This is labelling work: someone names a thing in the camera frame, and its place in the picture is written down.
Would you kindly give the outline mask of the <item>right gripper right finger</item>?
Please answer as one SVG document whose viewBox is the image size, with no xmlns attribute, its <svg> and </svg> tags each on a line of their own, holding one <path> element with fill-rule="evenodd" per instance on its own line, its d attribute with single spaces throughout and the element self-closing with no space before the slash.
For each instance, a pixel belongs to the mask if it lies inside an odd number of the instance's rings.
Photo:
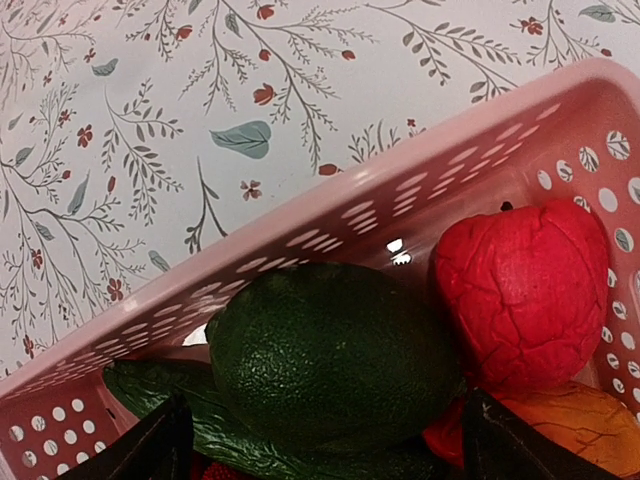
<svg viewBox="0 0 640 480">
<path fill-rule="evenodd" d="M 468 479 L 614 479 L 607 470 L 554 443 L 486 391 L 476 388 L 462 414 Z"/>
</svg>

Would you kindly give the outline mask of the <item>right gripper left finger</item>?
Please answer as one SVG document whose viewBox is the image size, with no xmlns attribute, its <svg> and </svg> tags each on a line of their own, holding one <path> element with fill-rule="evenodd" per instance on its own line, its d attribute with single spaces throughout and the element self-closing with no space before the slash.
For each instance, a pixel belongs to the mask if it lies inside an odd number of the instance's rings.
<svg viewBox="0 0 640 480">
<path fill-rule="evenodd" d="M 66 480 L 189 479 L 194 429 L 184 396 L 174 394 L 112 445 L 60 477 Z"/>
</svg>

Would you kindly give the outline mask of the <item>red lychee bunch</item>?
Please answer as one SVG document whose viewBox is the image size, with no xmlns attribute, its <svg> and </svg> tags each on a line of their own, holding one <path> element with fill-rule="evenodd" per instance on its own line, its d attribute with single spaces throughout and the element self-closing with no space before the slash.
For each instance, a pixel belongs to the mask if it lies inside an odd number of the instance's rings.
<svg viewBox="0 0 640 480">
<path fill-rule="evenodd" d="M 234 480 L 237 473 L 230 467 L 193 452 L 191 457 L 191 480 Z"/>
</svg>

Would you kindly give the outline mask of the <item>red bumpy fruit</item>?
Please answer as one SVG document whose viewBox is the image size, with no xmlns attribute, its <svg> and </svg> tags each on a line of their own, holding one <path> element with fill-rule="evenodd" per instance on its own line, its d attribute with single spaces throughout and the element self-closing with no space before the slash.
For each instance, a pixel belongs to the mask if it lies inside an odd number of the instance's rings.
<svg viewBox="0 0 640 480">
<path fill-rule="evenodd" d="M 568 199 L 445 230 L 434 276 L 475 381 L 533 390 L 578 374 L 606 321 L 608 266 L 601 222 Z"/>
</svg>

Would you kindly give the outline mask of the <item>pink perforated plastic basket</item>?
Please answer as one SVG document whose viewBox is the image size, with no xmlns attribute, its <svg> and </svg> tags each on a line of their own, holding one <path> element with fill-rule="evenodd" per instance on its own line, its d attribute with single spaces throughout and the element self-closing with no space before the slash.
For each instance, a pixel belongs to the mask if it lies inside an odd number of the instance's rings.
<svg viewBox="0 0 640 480">
<path fill-rule="evenodd" d="M 608 320 L 582 381 L 639 409 L 639 79 L 589 59 L 397 144 L 172 268 L 1 383 L 1 475 L 53 479 L 135 423 L 106 390 L 119 357 L 178 354 L 258 274 L 359 263 L 418 290 L 452 223 L 569 198 L 611 245 Z"/>
</svg>

